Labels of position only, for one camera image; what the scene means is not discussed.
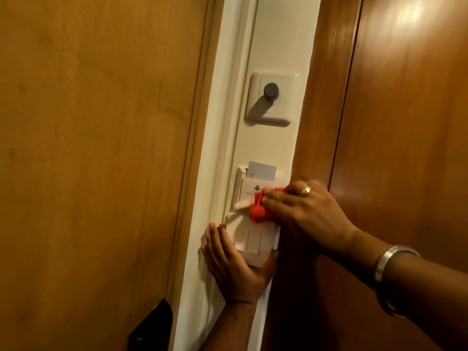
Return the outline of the silver wrist bangle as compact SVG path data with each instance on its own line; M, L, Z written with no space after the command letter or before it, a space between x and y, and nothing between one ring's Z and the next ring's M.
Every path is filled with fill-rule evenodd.
M379 259L376 268L374 270L374 281L375 281L375 294L378 301L379 306L381 309L389 316L398 318L398 319L406 319L406 316L400 313L397 309L395 309L384 297L383 292L381 291L381 285L383 282L383 274L385 268L389 261L397 254L400 253L409 253L420 257L421 255L414 249L404 246L404 245L395 245L389 248Z

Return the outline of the glossy brown wooden door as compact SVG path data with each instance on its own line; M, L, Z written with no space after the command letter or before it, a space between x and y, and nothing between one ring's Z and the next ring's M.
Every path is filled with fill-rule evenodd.
M468 0L363 0L330 192L361 230L468 272Z

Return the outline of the white dimmer switch plate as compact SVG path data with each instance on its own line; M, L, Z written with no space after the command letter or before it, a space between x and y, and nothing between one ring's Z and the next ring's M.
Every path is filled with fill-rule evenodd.
M295 72L253 72L248 86L245 119L288 126L293 120L293 105L300 79L301 75ZM276 83L280 92L273 103L267 101L263 93L269 82Z

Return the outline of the person's left hand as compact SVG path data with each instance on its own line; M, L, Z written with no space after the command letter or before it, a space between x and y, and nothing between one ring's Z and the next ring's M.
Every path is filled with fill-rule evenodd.
M256 275L259 268L246 263L231 241L226 226L210 223L204 238L202 254L225 302L257 305L268 285L261 285Z

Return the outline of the person's right hand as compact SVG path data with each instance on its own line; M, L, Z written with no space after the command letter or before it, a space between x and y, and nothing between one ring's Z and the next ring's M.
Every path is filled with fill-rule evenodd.
M327 254L341 258L347 257L356 231L354 224L320 182L319 192L312 196L307 221L287 225L313 240Z

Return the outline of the white door frame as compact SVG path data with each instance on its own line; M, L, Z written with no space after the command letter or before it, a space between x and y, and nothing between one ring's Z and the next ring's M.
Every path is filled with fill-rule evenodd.
M169 351L197 349L209 318L211 289L205 291L204 263L199 265L202 234L212 220L222 219L226 180L233 149L237 115L232 101L243 91L258 0L215 0L210 30L204 40L206 59L200 67L201 87L190 127L190 157L184 168L184 196L177 218L167 298L174 313Z

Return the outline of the white key card holder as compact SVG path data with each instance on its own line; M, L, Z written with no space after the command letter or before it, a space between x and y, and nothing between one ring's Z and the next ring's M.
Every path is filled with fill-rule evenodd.
M285 187L285 176L282 172L276 172L272 182L250 178L247 174L246 166L237 166L235 175L233 195L231 199L231 207L229 212L234 213L235 205L242 200L250 199L252 195L261 191L264 188L279 188Z

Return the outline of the white key card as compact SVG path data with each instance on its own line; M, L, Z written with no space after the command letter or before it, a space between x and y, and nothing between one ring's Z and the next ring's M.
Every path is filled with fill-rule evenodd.
M258 181L274 182L276 171L276 166L250 161L247 168L246 178Z

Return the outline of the brown wooden door post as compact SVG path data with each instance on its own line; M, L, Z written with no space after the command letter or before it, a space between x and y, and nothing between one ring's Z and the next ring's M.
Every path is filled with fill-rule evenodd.
M364 0L321 0L292 164L292 181L330 187L356 32ZM335 350L315 277L320 251L281 228L261 351Z

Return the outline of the person's right forearm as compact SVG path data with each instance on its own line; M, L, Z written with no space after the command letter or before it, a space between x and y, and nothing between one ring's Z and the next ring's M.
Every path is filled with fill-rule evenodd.
M374 270L391 247L356 229L347 257L330 257L375 290ZM399 253L385 268L381 291L444 351L468 351L468 274Z

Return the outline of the black dimmer knob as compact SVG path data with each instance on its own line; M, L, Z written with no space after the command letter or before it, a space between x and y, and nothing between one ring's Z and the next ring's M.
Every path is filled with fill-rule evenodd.
M278 97L279 97L279 87L276 83L274 82L269 82L265 85L263 89L264 97L267 101L273 103L275 102Z

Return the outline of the red cleaning cloth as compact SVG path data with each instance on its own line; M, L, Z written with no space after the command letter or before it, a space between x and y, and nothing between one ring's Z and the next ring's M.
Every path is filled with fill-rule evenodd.
M249 213L249 218L253 224L260 224L260 223L277 223L278 218L277 216L268 208L266 208L263 203L262 199L266 191L279 191L284 192L285 188L263 188L258 190L244 198L237 203L234 204L234 211L235 212L246 212Z

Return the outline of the white light switch panel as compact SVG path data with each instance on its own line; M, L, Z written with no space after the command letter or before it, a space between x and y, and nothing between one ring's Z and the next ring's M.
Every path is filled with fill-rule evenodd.
M224 224L236 249L251 267L261 268L272 250L277 250L280 227L275 223L254 224L243 214L228 213Z

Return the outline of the matte brown wooden door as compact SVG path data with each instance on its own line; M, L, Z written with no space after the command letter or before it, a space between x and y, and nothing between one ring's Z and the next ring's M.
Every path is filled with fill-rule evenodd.
M0 0L0 351L124 351L166 299L221 0Z

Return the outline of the person's left forearm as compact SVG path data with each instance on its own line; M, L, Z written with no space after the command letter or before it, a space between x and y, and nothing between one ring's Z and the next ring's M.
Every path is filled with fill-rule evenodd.
M247 351L255 312L251 303L225 304L198 351Z

